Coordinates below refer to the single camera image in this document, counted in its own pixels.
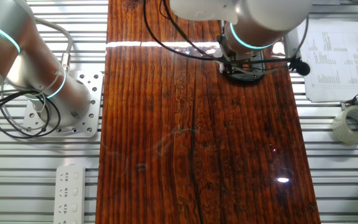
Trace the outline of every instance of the perforated metal plate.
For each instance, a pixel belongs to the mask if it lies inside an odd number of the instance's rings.
[[[89,90],[91,95],[89,110],[75,124],[67,127],[59,127],[43,138],[90,138],[94,136],[98,130],[98,115],[103,87],[103,74],[101,72],[70,71],[70,75],[74,79],[82,82]],[[42,127],[43,125],[45,125],[45,122],[40,119],[32,102],[29,100],[23,122],[23,126],[29,127],[29,129],[24,131],[29,134],[37,134],[39,132],[39,129],[37,128]],[[46,132],[49,132],[53,128],[53,125],[49,125]]]

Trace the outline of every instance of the power strip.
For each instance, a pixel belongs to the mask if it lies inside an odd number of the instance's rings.
[[[85,167],[60,166],[56,170],[53,224],[84,224]]]

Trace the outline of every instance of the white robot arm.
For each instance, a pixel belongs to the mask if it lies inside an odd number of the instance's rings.
[[[230,50],[246,54],[272,45],[302,23],[313,0],[171,0],[177,16],[194,21],[224,20]]]
[[[42,40],[25,0],[0,0],[0,85],[7,79],[19,90],[42,92],[56,104],[62,116],[60,126],[65,127],[86,114],[90,92],[68,73],[69,53],[62,58],[60,63]],[[40,102],[32,102],[38,110],[43,108]],[[47,119],[45,110],[39,116]],[[53,116],[50,124],[57,123]]]

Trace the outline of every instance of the gray slotted table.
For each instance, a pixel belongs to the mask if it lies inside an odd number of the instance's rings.
[[[75,48],[71,69],[104,71],[108,1],[27,2],[36,16],[72,33]],[[314,6],[311,18],[358,21],[358,4],[342,0],[340,6]],[[48,27],[38,28],[60,58],[66,38]],[[291,80],[321,221],[358,223],[358,145],[342,146],[329,137],[331,121],[341,111],[339,103],[310,103],[304,79],[292,73]],[[25,98],[10,103],[12,115],[23,119],[26,104]],[[1,114],[0,123],[9,127]],[[0,132],[0,223],[52,223],[55,169],[72,163],[87,167],[85,221],[93,223],[99,139],[100,133],[92,141],[31,143],[14,141]]]

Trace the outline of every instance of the clear tape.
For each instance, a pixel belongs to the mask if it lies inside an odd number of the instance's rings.
[[[357,144],[358,133],[353,131],[346,123],[347,118],[352,118],[358,124],[358,106],[350,106],[334,118],[333,134],[338,140],[346,144]]]

